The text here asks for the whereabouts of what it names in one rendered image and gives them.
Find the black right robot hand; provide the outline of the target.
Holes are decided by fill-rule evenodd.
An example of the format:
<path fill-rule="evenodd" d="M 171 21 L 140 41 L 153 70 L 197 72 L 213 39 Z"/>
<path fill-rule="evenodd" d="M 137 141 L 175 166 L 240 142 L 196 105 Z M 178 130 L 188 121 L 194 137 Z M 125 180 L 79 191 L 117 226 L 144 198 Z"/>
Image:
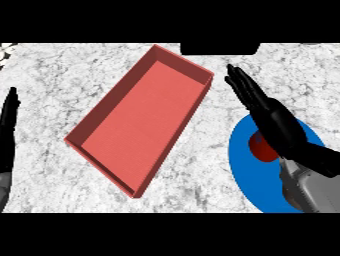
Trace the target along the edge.
<path fill-rule="evenodd" d="M 240 67 L 228 65 L 225 81 L 231 85 L 265 140 L 287 160 L 333 178 L 340 175 L 340 152 L 308 141 L 306 132 L 284 104 L 264 92 Z"/>

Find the red can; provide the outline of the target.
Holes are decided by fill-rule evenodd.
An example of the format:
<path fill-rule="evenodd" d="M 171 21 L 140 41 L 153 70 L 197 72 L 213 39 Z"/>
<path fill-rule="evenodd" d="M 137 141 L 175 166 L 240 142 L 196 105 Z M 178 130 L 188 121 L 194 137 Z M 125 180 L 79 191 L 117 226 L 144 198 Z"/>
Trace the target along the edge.
<path fill-rule="evenodd" d="M 249 148 L 253 156 L 262 162 L 273 162 L 278 159 L 278 153 L 268 144 L 261 132 L 256 132 L 249 140 Z"/>

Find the blue plate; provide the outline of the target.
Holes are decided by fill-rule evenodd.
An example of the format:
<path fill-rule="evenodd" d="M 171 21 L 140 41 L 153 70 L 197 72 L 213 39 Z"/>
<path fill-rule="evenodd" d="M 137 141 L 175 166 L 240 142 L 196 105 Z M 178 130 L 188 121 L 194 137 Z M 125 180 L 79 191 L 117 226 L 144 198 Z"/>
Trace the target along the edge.
<path fill-rule="evenodd" d="M 236 182 L 249 201 L 265 213 L 301 213 L 283 195 L 280 160 L 264 162 L 250 150 L 250 138 L 258 126 L 247 115 L 233 130 L 228 156 Z"/>

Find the red cardboard box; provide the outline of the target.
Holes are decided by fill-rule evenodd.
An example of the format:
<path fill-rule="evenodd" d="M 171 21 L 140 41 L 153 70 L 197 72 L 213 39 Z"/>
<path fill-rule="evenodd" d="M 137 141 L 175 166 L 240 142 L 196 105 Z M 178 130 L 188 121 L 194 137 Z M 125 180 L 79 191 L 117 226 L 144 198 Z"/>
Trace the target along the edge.
<path fill-rule="evenodd" d="M 153 46 L 64 138 L 134 198 L 147 190 L 212 81 L 212 71 Z"/>

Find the black appliance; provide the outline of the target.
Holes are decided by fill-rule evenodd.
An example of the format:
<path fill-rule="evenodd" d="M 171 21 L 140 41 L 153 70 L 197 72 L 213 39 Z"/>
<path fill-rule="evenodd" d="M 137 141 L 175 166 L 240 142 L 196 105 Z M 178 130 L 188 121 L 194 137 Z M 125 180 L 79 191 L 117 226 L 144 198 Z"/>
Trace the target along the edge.
<path fill-rule="evenodd" d="M 253 55 L 258 52 L 259 43 L 231 43 L 231 44 L 181 44 L 184 55 Z"/>

